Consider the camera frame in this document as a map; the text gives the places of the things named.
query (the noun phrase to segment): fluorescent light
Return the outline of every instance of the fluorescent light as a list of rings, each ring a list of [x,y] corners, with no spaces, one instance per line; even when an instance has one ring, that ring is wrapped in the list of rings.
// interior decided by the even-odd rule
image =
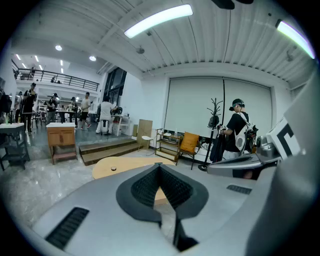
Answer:
[[[194,13],[189,4],[180,5],[174,8],[160,11],[148,18],[145,18],[144,20],[140,21],[139,23],[135,24],[134,26],[129,28],[127,31],[125,31],[124,34],[128,38],[133,38],[136,35],[140,34],[141,32],[153,26],[156,26],[158,24],[161,24],[163,22],[167,22],[176,18],[190,16],[192,14]]]
[[[315,58],[315,53],[312,49],[312,47],[310,46],[310,44],[308,43],[308,41],[299,34],[298,31],[296,31],[293,27],[291,27],[290,25],[288,25],[287,23],[280,21],[279,20],[277,22],[276,28],[284,33],[287,37],[291,38],[293,41],[295,41],[298,45],[300,45],[302,47],[302,49],[305,50],[305,52],[312,58]]]

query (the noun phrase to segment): wooden tabletop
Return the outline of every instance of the wooden tabletop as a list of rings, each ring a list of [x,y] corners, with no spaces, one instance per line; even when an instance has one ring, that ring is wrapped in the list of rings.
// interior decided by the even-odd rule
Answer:
[[[92,171],[93,178],[100,179],[107,176],[115,175],[131,169],[154,165],[155,163],[163,163],[165,165],[175,165],[172,161],[166,158],[159,157],[117,157],[111,156],[101,159],[96,163]],[[158,189],[154,203],[155,205],[166,204],[168,202],[161,188]]]

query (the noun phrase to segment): ceiling light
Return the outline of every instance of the ceiling light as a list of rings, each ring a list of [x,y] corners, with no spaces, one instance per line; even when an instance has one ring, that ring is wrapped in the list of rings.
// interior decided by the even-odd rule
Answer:
[[[144,20],[140,21],[139,23],[135,24],[134,26],[129,28],[127,31],[125,31],[124,34],[128,38],[133,38],[136,35],[140,34],[141,32],[153,26],[156,26],[158,24],[161,24],[163,22],[167,22],[176,18],[190,16],[192,14],[194,13],[189,4],[180,5],[174,8],[160,11],[148,18],[145,18]]]
[[[299,34],[298,31],[296,31],[293,27],[288,25],[287,23],[281,21],[280,19],[277,21],[275,27],[282,33],[284,33],[287,37],[291,38],[293,41],[295,41],[299,46],[302,47],[302,49],[305,50],[305,52],[312,58],[315,58],[315,53],[308,43],[308,41]]]

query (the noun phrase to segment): wooden step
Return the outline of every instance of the wooden step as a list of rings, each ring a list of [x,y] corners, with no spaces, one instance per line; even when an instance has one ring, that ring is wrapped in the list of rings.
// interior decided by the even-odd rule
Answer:
[[[81,157],[84,162],[84,165],[89,166],[89,165],[96,164],[101,159],[108,158],[108,157],[119,157],[119,156],[128,154],[130,152],[136,151],[138,150],[138,148],[139,148],[139,144],[135,143],[135,144],[115,147],[112,149],[99,151],[95,153],[83,154]]]
[[[80,155],[86,155],[90,153],[110,150],[110,149],[132,145],[136,143],[137,143],[136,140],[129,138],[129,139],[112,141],[112,142],[102,142],[102,143],[95,143],[90,145],[82,145],[82,146],[79,146],[79,153]]]

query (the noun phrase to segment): black vent slot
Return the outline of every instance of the black vent slot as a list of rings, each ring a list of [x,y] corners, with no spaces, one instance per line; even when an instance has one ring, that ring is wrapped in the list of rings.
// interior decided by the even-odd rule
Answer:
[[[62,250],[76,233],[88,213],[87,209],[73,208],[45,240]]]
[[[241,194],[249,195],[251,192],[251,188],[243,187],[243,186],[237,186],[237,185],[229,185],[226,187],[228,190],[232,190]]]

